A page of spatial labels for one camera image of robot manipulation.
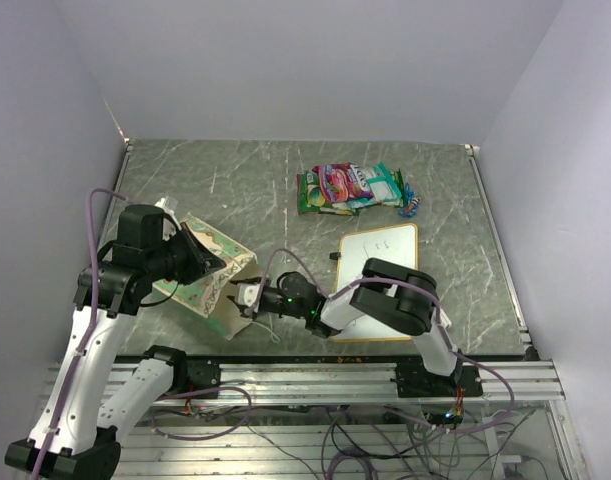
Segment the green white paper bag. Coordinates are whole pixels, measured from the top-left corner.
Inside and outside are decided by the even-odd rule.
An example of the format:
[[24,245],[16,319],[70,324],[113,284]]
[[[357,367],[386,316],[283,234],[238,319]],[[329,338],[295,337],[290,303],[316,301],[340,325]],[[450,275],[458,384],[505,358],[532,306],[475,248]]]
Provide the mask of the green white paper bag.
[[158,281],[154,288],[164,297],[173,293],[170,302],[182,306],[201,326],[210,327],[226,340],[232,340],[252,323],[244,318],[228,296],[236,294],[232,281],[254,278],[262,274],[257,255],[243,244],[188,214],[184,222],[194,236],[226,266],[192,285],[178,286],[174,281]]

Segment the green yellow chips bag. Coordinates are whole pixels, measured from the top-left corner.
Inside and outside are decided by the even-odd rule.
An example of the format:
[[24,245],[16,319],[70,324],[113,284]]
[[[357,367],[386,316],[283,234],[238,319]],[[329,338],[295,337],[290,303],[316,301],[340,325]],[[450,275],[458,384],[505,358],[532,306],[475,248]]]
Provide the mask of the green yellow chips bag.
[[313,170],[305,170],[299,176],[299,185],[302,189],[308,190],[311,188],[319,188],[320,180],[318,174]]

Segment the pink fruit candy bag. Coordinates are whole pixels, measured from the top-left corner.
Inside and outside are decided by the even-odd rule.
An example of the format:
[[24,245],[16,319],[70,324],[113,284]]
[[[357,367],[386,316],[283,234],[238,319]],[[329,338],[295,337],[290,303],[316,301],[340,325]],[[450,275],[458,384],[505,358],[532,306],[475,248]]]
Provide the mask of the pink fruit candy bag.
[[363,167],[354,163],[317,165],[313,172],[327,203],[334,207],[356,210],[376,202]]

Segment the teal snack packet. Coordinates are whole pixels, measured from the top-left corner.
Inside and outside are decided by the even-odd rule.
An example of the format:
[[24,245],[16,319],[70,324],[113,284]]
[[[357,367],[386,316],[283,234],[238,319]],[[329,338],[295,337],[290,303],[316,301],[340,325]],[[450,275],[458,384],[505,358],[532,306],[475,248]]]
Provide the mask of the teal snack packet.
[[385,205],[398,207],[402,203],[402,193],[390,170],[379,163],[363,169],[366,182],[372,197],[365,202],[366,206]]

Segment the blue M&M's packet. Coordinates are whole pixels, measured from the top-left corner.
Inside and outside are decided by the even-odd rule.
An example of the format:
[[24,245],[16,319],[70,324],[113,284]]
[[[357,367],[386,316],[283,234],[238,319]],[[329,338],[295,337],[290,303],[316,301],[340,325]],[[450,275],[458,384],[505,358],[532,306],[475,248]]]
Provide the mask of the blue M&M's packet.
[[398,214],[408,219],[415,217],[421,204],[421,196],[411,188],[409,183],[404,185],[402,200],[403,207]]

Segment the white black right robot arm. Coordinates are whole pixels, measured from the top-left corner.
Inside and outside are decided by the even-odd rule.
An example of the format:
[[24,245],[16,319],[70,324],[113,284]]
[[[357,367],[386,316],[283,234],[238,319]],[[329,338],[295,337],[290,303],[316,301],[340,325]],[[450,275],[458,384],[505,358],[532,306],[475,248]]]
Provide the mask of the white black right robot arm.
[[462,352],[441,325],[437,283],[424,272],[369,258],[357,279],[328,296],[297,271],[281,274],[273,285],[265,276],[232,284],[235,293],[228,299],[245,318],[287,316],[303,320],[314,335],[330,338],[367,316],[414,340],[433,393],[448,395],[461,383]]

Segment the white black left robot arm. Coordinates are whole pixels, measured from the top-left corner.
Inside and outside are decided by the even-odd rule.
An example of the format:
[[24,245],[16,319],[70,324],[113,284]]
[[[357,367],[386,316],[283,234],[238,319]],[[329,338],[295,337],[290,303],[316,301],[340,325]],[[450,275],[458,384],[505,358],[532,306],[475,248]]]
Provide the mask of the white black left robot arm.
[[113,476],[121,444],[143,414],[189,383],[186,353],[154,345],[126,383],[102,399],[144,298],[159,280],[190,285],[225,266],[164,200],[127,206],[116,238],[93,253],[77,280],[70,340],[49,400],[28,437],[5,454],[7,466],[35,478]]

